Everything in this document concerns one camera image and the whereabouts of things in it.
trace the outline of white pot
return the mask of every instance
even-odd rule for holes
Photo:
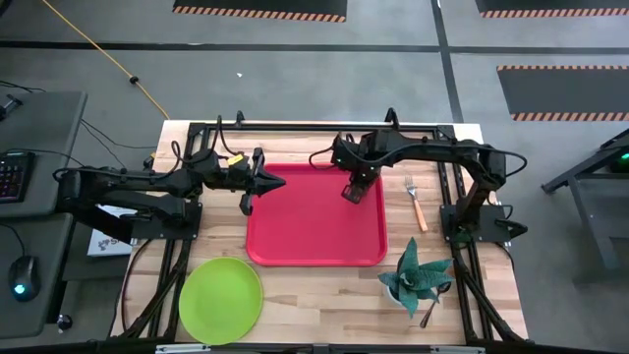
[[[395,300],[395,298],[393,297],[393,294],[391,294],[391,288],[386,285],[384,285],[384,297],[396,303],[398,306],[404,307],[401,302],[399,302],[398,300]]]

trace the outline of orange striped edge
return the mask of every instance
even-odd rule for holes
[[[206,8],[197,6],[176,6],[173,8],[176,14],[193,14],[193,15],[216,15],[216,16],[232,16],[247,17],[256,19],[277,19],[277,20],[297,20],[297,21],[314,21],[314,22],[346,22],[345,16],[329,15],[329,14],[302,14],[290,13],[283,11],[265,11],[265,10],[242,10],[242,9],[221,9]]]
[[[629,8],[496,10],[496,11],[481,12],[481,16],[485,19],[626,16],[626,15],[629,15]]]
[[[629,112],[526,112],[512,113],[516,122],[620,122],[629,121]]]
[[[506,70],[628,70],[627,65],[498,65],[497,71]]]

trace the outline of artificial plant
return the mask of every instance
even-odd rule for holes
[[[452,265],[452,260],[442,260],[419,265],[417,243],[411,238],[402,255],[402,264],[397,271],[379,274],[380,281],[398,294],[399,301],[409,312],[411,319],[417,310],[419,300],[439,301],[432,292],[433,287],[453,281],[445,271]]]

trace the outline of keyboard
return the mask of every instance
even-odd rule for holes
[[[29,186],[35,154],[8,152],[0,156],[0,204],[24,200]]]

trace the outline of yellow cable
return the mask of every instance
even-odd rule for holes
[[[129,73],[129,71],[127,71],[127,69],[125,69],[125,67],[123,67],[120,63],[118,63],[116,59],[112,58],[111,55],[109,55],[100,46],[98,46],[98,44],[96,44],[93,40],[91,40],[91,38],[89,38],[85,33],[81,32],[80,29],[77,29],[77,27],[74,26],[68,19],[66,19],[65,16],[63,16],[59,11],[57,11],[57,9],[55,9],[52,5],[50,5],[48,1],[46,0],[41,0],[41,1],[44,4],[46,4],[46,6],[50,8],[50,10],[52,10],[52,12],[54,12],[61,20],[63,20],[66,24],[68,24],[68,26],[70,26],[73,30],[75,30],[78,34],[80,34],[83,38],[85,38],[89,43],[91,43],[91,45],[93,45],[94,48],[98,49],[99,52],[101,52],[104,56],[106,56],[107,59],[111,60],[112,63],[116,64],[116,66],[120,68],[120,70],[122,70],[125,74],[127,74],[129,79],[134,77],[131,73]],[[144,88],[139,82],[135,82],[134,85],[138,86],[138,88],[140,88],[140,90],[144,93],[146,98],[148,98],[155,105],[155,107],[157,107],[157,109],[161,111],[161,114],[164,115],[164,118],[166,118],[167,120],[170,120],[170,116],[168,115],[168,113],[166,113],[166,110],[164,110],[164,108],[162,108],[159,105],[159,103],[157,103],[157,101],[148,93],[146,88]]]

